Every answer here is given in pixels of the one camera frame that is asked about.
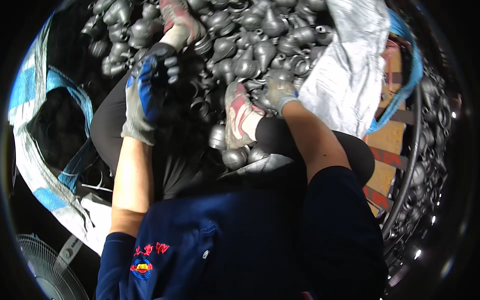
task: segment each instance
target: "sneaker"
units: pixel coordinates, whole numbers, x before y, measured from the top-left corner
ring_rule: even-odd
[[[243,84],[233,82],[228,85],[225,111],[225,142],[228,149],[238,149],[256,141],[255,131],[265,111],[253,105]]]
[[[162,18],[165,21],[163,33],[175,24],[183,25],[190,30],[187,45],[205,36],[205,27],[190,15],[185,0],[160,0],[159,5]]]

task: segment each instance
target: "orange wooden board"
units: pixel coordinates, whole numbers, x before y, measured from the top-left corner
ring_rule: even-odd
[[[400,51],[395,52],[389,61],[385,63],[385,75],[389,76],[389,72],[402,72],[402,60]],[[383,99],[378,107],[386,108],[392,101],[395,93],[402,87],[401,84],[388,84],[382,86]],[[400,110],[405,110],[405,103],[400,104]],[[379,131],[366,135],[364,141],[368,146],[372,146],[381,150],[400,154],[402,150],[403,132],[405,124],[397,121],[389,121]],[[380,194],[387,196],[390,190],[390,184],[395,176],[396,168],[384,162],[375,160],[375,170],[367,186]],[[367,201],[374,216],[377,216],[381,208],[374,203]]]
[[[386,197],[395,172],[395,167],[375,160],[375,171],[373,171],[372,177],[367,182],[367,186]]]
[[[400,154],[404,129],[404,123],[389,121],[379,131],[367,135],[364,141],[368,146]]]

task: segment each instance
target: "navy blue shirt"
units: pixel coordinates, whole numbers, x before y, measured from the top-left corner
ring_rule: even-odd
[[[245,191],[155,203],[136,239],[107,236],[96,298],[379,299],[386,276],[355,175],[329,167],[304,200]]]

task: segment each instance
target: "wooden pallet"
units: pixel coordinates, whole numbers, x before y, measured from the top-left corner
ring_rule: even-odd
[[[385,64],[384,70],[387,80],[382,88],[384,97],[378,105],[379,112],[390,104],[395,93],[402,87],[401,84],[395,83],[401,82],[402,60],[400,51],[395,52],[390,60],[390,62]],[[393,78],[392,91],[389,90],[390,84],[388,82],[390,72],[392,72]],[[405,111],[405,103],[402,103],[398,110],[397,115],[401,115],[401,111]],[[368,134],[364,138],[365,143],[371,148],[375,157],[375,170],[372,178],[363,188],[374,216],[379,215],[381,210],[389,211],[393,205],[393,202],[387,198],[390,184],[395,176],[396,169],[404,168],[407,163],[405,157],[399,156],[402,150],[405,126],[405,123],[392,118],[379,131]]]

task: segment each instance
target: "work glove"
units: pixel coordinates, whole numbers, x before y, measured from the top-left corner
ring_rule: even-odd
[[[125,87],[127,120],[121,137],[129,136],[153,146],[156,122],[165,101],[168,85],[178,80],[177,57],[172,46],[144,56],[132,69]]]
[[[267,78],[266,99],[275,107],[282,116],[283,106],[290,101],[298,101],[298,92],[295,86],[285,80]]]

